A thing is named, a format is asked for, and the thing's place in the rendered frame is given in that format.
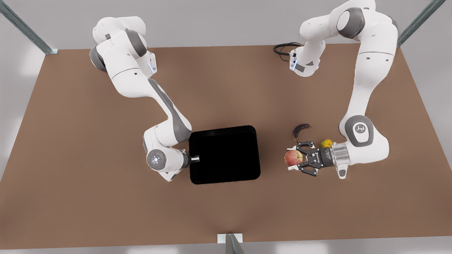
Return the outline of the dark brown banana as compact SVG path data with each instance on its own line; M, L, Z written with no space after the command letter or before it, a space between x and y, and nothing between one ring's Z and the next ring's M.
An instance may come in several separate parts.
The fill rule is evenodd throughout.
M304 130L304 129L310 129L310 128L312 128L312 126L310 124L307 124L307 123L300 124L300 125L296 126L294 128L294 130L292 131L292 139L296 143L300 143L300 141L299 141L300 131Z

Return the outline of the red apple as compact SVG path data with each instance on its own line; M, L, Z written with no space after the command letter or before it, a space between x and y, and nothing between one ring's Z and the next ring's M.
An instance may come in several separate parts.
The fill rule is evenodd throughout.
M288 166L299 165L304 161L303 154L298 150L287 150L284 161Z

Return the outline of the silver frame post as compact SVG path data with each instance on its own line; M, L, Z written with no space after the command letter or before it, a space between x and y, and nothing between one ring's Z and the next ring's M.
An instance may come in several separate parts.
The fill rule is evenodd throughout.
M242 248L243 234L218 234L217 243L225 244L225 254L245 254Z
M408 40L436 10L438 10L446 0L431 0L430 3L416 16L416 18L401 32L397 40L397 47Z
M31 27L26 24L5 2L0 0L0 13L10 21L24 36L46 55L55 55L58 49L51 48Z

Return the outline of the black square storage box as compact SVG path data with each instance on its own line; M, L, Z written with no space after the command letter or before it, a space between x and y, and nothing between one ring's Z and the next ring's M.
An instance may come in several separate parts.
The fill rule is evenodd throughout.
M189 154L199 157L189 169L196 185L256 180L261 175L257 134L250 125L193 132Z

